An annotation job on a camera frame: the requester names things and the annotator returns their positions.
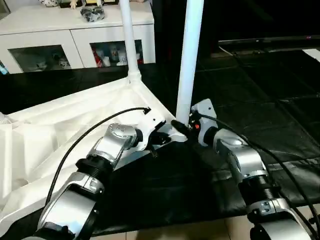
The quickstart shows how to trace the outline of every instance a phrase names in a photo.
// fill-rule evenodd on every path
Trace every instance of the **black cable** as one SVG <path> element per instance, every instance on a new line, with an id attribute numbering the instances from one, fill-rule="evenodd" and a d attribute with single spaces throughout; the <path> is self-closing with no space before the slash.
<path id="1" fill-rule="evenodd" d="M 127 112 L 131 112 L 131 111 L 135 111 L 135 110 L 144 110 L 145 114 L 150 111 L 149 108 L 146 108 L 146 107 L 134 107 L 134 108 L 129 108 L 129 109 L 126 109 L 126 110 L 123 110 L 123 111 L 120 111 L 118 113 L 115 113 L 103 120 L 101 120 L 100 122 L 98 122 L 97 124 L 93 125 L 92 127 L 90 127 L 84 134 L 82 134 L 72 145 L 71 147 L 68 149 L 68 151 L 65 153 L 65 155 L 63 156 L 58 168 L 56 169 L 56 172 L 54 174 L 54 177 L 53 177 L 53 180 L 52 180 L 52 183 L 51 183 L 51 186 L 50 186 L 50 189 L 49 189 L 49 192 L 48 192 L 48 195 L 46 197 L 46 201 L 45 201 L 45 205 L 47 205 L 49 202 L 50 202 L 50 199 L 51 199 L 51 196 L 52 196 L 52 193 L 54 192 L 54 188 L 55 188 L 55 185 L 56 185 L 56 182 L 57 182 L 57 179 L 58 179 L 58 176 L 61 172 L 61 169 L 62 169 L 62 166 L 64 165 L 67 157 L 69 156 L 69 154 L 71 153 L 71 151 L 77 146 L 77 144 L 85 137 L 87 136 L 92 130 L 96 129 L 97 127 L 99 127 L 101 124 L 109 121 L 110 119 L 113 119 L 121 114 L 125 114 Z"/>
<path id="2" fill-rule="evenodd" d="M 230 130 L 231 132 L 235 133 L 236 135 L 238 135 L 239 137 L 241 137 L 244 141 L 246 141 L 246 143 L 250 146 L 253 147 L 254 149 L 258 148 L 260 150 L 262 150 L 263 152 L 265 152 L 266 154 L 268 154 L 269 156 L 271 156 L 274 160 L 276 160 L 278 162 L 278 164 L 282 167 L 282 169 L 285 171 L 285 173 L 288 175 L 288 177 L 290 178 L 290 180 L 293 182 L 293 184 L 296 186 L 298 192 L 302 195 L 303 199 L 305 200 L 305 202 L 307 203 L 307 205 L 310 208 L 310 211 L 312 212 L 312 215 L 315 219 L 315 223 L 316 223 L 316 228 L 317 228 L 317 232 L 320 231 L 320 220 L 317 214 L 317 211 L 315 209 L 315 207 L 312 205 L 310 199 L 308 198 L 308 196 L 305 194 L 305 191 L 303 190 L 303 188 L 301 187 L 301 185 L 298 183 L 298 181 L 296 180 L 296 178 L 293 176 L 293 174 L 289 171 L 289 169 L 287 168 L 287 166 L 276 156 L 274 155 L 271 151 L 269 151 L 268 149 L 264 148 L 263 146 L 259 145 L 258 143 L 252 141 L 252 140 L 248 140 L 248 138 L 246 136 L 244 136 L 241 133 L 238 133 L 236 130 L 233 129 L 233 127 L 229 126 L 228 124 L 226 124 L 225 122 L 216 119 L 215 117 L 212 116 L 208 116 L 208 115 L 202 115 L 200 113 L 198 113 L 201 117 L 206 118 L 206 119 L 210 119 L 213 121 L 216 121 L 217 123 L 221 124 L 224 128 L 227 128 L 228 130 Z"/>
<path id="3" fill-rule="evenodd" d="M 306 217 L 301 213 L 301 211 L 299 211 L 298 208 L 296 208 L 288 199 L 288 197 L 282 192 L 280 191 L 280 196 L 286 200 L 286 202 L 289 204 L 290 208 L 292 208 L 292 210 L 298 215 L 298 217 L 303 221 L 303 223 L 307 226 L 307 228 L 310 230 L 312 236 L 314 237 L 315 240 L 318 240 L 318 234 L 316 232 L 316 230 L 312 227 L 311 223 L 306 219 Z"/>

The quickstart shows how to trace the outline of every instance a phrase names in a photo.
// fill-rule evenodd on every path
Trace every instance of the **tile floor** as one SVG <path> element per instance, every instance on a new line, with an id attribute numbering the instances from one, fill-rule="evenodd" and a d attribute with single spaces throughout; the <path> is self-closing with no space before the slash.
<path id="1" fill-rule="evenodd" d="M 315 208 L 320 213 L 320 204 L 316 204 Z M 299 210 L 307 219 L 312 215 L 306 206 L 300 207 Z M 215 221 L 99 236 L 91 240 L 250 240 L 252 226 L 246 216 L 237 216 Z"/>

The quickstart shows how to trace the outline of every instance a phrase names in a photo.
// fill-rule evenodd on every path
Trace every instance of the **cabinet top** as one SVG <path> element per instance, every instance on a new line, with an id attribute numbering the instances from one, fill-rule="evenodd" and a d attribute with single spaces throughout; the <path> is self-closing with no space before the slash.
<path id="1" fill-rule="evenodd" d="M 154 24 L 149 1 L 130 2 L 130 8 L 133 25 Z M 58 6 L 44 7 L 40 4 L 21 7 L 0 20 L 0 35 L 123 25 L 120 5 L 105 5 L 103 9 L 103 20 L 87 22 L 80 14 L 81 7 L 75 10 Z"/>

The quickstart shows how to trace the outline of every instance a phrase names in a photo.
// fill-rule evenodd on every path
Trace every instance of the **black floor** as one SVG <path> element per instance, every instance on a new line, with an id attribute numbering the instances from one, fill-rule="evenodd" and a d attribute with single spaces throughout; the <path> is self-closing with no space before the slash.
<path id="1" fill-rule="evenodd" d="M 146 64 L 140 70 L 143 82 L 175 114 L 179 66 Z M 9 75 L 1 79 L 1 88 L 12 98 L 0 102 L 0 111 L 12 113 L 125 75 L 125 67 Z M 276 154 L 319 203 L 319 75 L 320 62 L 302 51 L 199 60 L 192 103 L 210 98 L 219 119 Z M 211 149 L 173 143 L 159 156 L 145 156 L 114 173 L 96 234 L 245 214 L 228 164 Z M 262 157 L 290 201 L 304 205 L 281 167 Z M 11 234 L 24 223 L 35 227 L 37 216 L 17 222 L 1 239 L 21 239 Z M 32 230 L 20 232 L 27 236 Z"/>

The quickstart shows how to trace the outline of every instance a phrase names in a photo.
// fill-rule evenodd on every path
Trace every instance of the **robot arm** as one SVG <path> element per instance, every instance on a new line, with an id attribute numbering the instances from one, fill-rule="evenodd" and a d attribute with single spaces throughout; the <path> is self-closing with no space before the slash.
<path id="1" fill-rule="evenodd" d="M 151 110 L 136 127 L 110 124 L 86 158 L 77 161 L 77 172 L 44 208 L 37 232 L 25 240 L 90 239 L 103 193 L 122 154 L 146 149 L 151 133 L 164 123 L 165 119 Z"/>
<path id="2" fill-rule="evenodd" d="M 232 176 L 246 204 L 247 217 L 254 228 L 252 240 L 310 240 L 285 199 L 280 197 L 279 188 L 271 182 L 259 153 L 244 139 L 228 129 L 218 129 L 211 119 L 216 117 L 209 99 L 191 109 L 191 124 L 198 124 L 198 142 L 213 149 L 226 160 Z"/>

